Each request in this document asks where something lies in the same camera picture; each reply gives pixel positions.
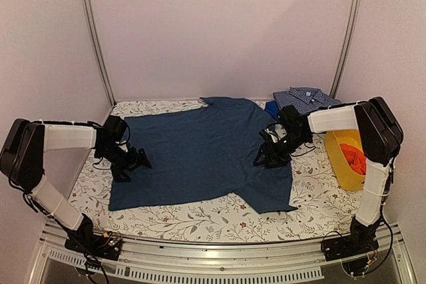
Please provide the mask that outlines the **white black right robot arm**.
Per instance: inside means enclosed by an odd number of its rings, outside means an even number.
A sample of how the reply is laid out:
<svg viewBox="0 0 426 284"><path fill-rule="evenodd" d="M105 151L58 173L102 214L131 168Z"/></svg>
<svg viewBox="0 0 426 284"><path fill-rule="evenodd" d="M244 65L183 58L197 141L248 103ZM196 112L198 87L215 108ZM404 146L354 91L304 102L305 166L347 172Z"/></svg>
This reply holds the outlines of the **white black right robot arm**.
<svg viewBox="0 0 426 284"><path fill-rule="evenodd" d="M308 114L300 114L295 106L285 106L278 113L278 123L285 130L285 136L276 138L266 129L261 130L259 135L264 141L253 161L255 166L285 166L292 153L302 144L312 142L317 133L359 132L366 157L366 177L359 209L351 223L352 234L344 241L344 249L349 254L359 254L369 245L368 232L372 232L382 218L383 205L393 182L395 159L404 137L395 115L384 98L376 96Z"/></svg>

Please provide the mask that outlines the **grey blue garment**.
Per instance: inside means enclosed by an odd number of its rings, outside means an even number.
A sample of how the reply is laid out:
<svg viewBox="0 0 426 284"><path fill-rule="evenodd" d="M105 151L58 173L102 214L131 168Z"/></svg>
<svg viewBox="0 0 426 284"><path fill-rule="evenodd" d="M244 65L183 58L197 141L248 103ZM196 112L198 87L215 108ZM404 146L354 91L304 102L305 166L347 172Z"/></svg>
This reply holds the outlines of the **grey blue garment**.
<svg viewBox="0 0 426 284"><path fill-rule="evenodd" d="M254 160L260 131L274 119L245 98L210 97L182 112L126 118L130 143L151 164L112 183L110 211L212 200L230 193L257 213L290 212L292 169L266 168Z"/></svg>

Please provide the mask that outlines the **yellow plastic laundry basket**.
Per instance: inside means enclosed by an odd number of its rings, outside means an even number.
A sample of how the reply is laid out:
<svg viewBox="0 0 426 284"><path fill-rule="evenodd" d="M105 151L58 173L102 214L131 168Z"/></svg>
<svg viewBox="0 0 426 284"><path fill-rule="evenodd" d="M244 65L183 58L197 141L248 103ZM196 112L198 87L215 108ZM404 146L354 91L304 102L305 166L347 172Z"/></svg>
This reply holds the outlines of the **yellow plastic laundry basket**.
<svg viewBox="0 0 426 284"><path fill-rule="evenodd" d="M360 191L365 183L365 175L359 175L349 167L340 144L349 144L363 152L359 132L356 130L328 131L325 135L325 149L340 187L345 191Z"/></svg>

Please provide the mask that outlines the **right aluminium frame post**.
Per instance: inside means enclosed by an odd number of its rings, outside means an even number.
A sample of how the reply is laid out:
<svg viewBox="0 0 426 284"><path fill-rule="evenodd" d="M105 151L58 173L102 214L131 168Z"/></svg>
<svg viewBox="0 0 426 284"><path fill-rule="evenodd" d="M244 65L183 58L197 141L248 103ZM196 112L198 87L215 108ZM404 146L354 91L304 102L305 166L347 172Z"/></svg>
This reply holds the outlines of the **right aluminium frame post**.
<svg viewBox="0 0 426 284"><path fill-rule="evenodd" d="M347 59L349 56L349 51L351 48L351 42L353 39L353 35L355 33L355 26L357 23L357 18L359 15L359 8L361 5L361 0L350 0L349 4L349 13L347 18L347 23L345 27L345 33L343 35L343 42L341 44L341 49L339 52L337 66L335 70L335 74L333 76L333 81L331 83L331 88L329 95L332 98L337 98L337 94L343 80L343 75L345 71L345 67L347 64Z"/></svg>

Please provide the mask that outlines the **left aluminium frame post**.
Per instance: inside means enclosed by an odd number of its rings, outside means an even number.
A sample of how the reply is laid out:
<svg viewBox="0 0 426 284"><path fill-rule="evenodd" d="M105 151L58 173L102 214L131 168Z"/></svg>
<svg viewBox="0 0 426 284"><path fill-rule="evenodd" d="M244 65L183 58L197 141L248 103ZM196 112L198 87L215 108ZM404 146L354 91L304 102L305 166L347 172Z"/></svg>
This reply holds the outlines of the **left aluminium frame post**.
<svg viewBox="0 0 426 284"><path fill-rule="evenodd" d="M83 12L85 15L89 39L93 48L101 84L106 94L108 103L114 107L116 105L116 98L114 96L112 84L110 82L110 77L108 75L107 66L102 52L101 42L99 40L92 0L81 0L81 2L83 5Z"/></svg>

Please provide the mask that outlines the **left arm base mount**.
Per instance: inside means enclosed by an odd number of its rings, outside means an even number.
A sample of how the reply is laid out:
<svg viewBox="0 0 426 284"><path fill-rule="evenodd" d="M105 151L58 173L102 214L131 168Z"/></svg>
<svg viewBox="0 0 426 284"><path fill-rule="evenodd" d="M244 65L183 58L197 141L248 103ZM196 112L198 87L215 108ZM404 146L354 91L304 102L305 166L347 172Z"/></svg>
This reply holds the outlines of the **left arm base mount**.
<svg viewBox="0 0 426 284"><path fill-rule="evenodd" d="M63 228L67 234L65 248L90 257L118 261L122 249L122 237L111 231L103 234L93 232L91 226L73 231Z"/></svg>

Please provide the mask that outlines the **blue checkered button shirt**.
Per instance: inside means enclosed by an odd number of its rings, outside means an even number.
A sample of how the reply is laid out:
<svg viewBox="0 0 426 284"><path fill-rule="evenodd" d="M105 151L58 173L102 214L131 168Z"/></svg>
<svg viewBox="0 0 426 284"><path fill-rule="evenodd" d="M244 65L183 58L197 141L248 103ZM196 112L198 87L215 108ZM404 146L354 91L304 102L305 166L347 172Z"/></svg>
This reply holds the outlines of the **blue checkered button shirt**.
<svg viewBox="0 0 426 284"><path fill-rule="evenodd" d="M292 105L300 114L341 104L340 100L330 97L321 89L310 87L291 87L285 91L274 92L273 97L279 109Z"/></svg>

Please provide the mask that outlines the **aluminium front rail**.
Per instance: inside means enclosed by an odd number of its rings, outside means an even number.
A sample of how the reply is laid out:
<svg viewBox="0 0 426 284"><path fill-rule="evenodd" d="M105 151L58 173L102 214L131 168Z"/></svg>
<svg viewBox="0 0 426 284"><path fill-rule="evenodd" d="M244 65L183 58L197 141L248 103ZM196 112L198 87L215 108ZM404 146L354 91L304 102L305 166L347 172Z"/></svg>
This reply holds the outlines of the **aluminium front rail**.
<svg viewBox="0 0 426 284"><path fill-rule="evenodd" d="M355 276L362 255L328 261L321 239L255 244L178 243L127 236L116 261L85 265L65 248L65 233L47 223L30 272L31 283L416 283L397 225L377 230L379 249L369 274Z"/></svg>

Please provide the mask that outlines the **orange garment in basket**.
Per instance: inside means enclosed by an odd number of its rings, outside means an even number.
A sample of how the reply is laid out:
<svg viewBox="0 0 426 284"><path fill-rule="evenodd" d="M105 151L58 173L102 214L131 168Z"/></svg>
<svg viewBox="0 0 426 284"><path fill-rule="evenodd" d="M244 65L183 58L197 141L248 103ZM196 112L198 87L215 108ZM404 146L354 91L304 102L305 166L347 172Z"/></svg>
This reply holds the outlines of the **orange garment in basket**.
<svg viewBox="0 0 426 284"><path fill-rule="evenodd" d="M340 144L341 151L349 167L359 175L366 175L366 157L358 148L349 144Z"/></svg>

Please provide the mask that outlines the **aluminium frame post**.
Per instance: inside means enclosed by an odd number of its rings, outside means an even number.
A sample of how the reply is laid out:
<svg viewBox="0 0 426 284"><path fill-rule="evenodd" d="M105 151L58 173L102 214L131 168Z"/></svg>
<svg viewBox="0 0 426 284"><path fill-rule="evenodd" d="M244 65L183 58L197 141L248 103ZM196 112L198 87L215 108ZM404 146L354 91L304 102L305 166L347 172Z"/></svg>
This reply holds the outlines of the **aluminium frame post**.
<svg viewBox="0 0 426 284"><path fill-rule="evenodd" d="M116 98L114 96L112 84L110 82L110 77L108 75L107 66L102 52L101 42L99 40L92 0L81 0L81 2L83 5L83 12L85 15L89 39L93 48L101 84L106 94L108 103L114 107L116 105Z"/></svg>
<svg viewBox="0 0 426 284"><path fill-rule="evenodd" d="M351 42L353 39L353 35L355 33L355 26L357 23L357 18L359 15L359 8L361 5L361 0L350 0L349 4L349 13L347 18L347 23L345 27L345 33L343 35L343 42L341 44L341 49L339 52L337 66L335 70L335 74L333 76L333 81L331 83L331 88L329 95L332 98L337 98L337 94L343 80L343 75L345 71L345 67L347 64L347 59L349 56L349 51L351 48Z"/></svg>

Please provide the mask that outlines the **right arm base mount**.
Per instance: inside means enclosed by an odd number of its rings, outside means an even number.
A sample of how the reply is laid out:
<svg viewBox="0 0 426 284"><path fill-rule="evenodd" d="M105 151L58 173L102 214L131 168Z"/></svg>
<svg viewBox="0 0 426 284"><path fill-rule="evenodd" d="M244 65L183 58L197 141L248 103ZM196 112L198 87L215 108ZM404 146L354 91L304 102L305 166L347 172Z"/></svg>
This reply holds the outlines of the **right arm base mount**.
<svg viewBox="0 0 426 284"><path fill-rule="evenodd" d="M330 231L323 237L320 247L326 261L349 258L342 263L343 270L351 277L360 277L367 274L375 261L379 244L375 236L357 243L350 235Z"/></svg>

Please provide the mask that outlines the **floral patterned table cloth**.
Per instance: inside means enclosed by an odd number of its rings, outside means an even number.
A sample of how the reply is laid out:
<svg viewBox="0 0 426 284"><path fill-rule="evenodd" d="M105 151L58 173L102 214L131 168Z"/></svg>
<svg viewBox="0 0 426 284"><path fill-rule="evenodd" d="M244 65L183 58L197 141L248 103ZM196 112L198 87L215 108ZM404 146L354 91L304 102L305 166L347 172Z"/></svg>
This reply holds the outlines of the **floral patterned table cloth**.
<svg viewBox="0 0 426 284"><path fill-rule="evenodd" d="M107 162L89 156L70 202L99 230L176 241L244 243L311 239L347 233L361 192L342 189L321 134L292 160L292 212L258 214L235 194L177 206L108 208L112 177Z"/></svg>

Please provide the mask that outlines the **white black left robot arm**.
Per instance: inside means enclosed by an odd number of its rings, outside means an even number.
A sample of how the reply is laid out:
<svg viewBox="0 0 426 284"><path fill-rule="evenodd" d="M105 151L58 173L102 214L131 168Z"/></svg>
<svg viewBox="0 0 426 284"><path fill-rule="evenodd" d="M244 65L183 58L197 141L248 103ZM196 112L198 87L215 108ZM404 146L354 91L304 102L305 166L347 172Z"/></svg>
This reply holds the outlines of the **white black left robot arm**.
<svg viewBox="0 0 426 284"><path fill-rule="evenodd" d="M93 150L95 158L110 163L114 181L128 182L129 172L152 166L143 148L136 149L123 138L129 128L119 116L109 116L104 124L18 118L1 149L1 172L35 212L71 232L74 244L84 253L94 253L99 239L93 234L92 220L48 181L44 155L53 150Z"/></svg>

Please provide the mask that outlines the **folded royal blue garment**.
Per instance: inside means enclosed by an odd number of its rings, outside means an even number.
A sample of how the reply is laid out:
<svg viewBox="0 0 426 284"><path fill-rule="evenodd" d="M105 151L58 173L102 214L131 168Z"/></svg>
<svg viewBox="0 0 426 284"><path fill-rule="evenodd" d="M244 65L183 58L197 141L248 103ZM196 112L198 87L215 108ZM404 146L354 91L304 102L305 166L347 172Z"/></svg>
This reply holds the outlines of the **folded royal blue garment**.
<svg viewBox="0 0 426 284"><path fill-rule="evenodd" d="M274 120L278 120L280 109L275 101L269 101L265 104L264 111L267 112Z"/></svg>

